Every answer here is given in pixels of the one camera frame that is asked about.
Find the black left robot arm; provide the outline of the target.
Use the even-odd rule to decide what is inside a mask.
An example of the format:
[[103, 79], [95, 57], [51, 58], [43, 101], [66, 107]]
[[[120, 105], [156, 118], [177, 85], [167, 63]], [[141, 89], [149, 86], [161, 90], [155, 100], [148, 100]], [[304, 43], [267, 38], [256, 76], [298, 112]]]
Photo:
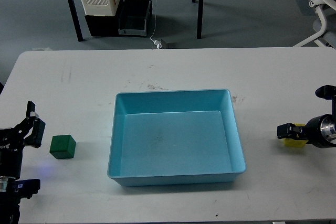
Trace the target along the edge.
[[23, 149], [39, 148], [45, 122], [27, 102], [25, 118], [15, 127], [1, 129], [1, 223], [18, 223], [21, 199], [30, 199], [40, 190], [40, 179], [20, 180]]

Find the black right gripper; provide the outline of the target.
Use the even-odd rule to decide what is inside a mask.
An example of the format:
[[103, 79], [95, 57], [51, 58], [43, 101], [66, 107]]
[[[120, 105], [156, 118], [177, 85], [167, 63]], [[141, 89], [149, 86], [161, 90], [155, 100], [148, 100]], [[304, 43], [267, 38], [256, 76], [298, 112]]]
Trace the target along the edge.
[[318, 148], [335, 147], [335, 120], [331, 114], [311, 119], [305, 124], [285, 123], [277, 126], [279, 139], [306, 140]]

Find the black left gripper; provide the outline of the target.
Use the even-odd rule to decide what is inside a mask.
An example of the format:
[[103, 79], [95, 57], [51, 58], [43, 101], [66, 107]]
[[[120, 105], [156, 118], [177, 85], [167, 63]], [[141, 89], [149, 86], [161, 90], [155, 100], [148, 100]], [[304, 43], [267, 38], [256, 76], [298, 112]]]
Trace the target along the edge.
[[[45, 122], [35, 112], [35, 104], [27, 102], [26, 117], [17, 125], [16, 148], [30, 146], [39, 148], [41, 146]], [[1, 176], [20, 178], [23, 149], [13, 151], [5, 144], [3, 138], [11, 128], [1, 129]]]

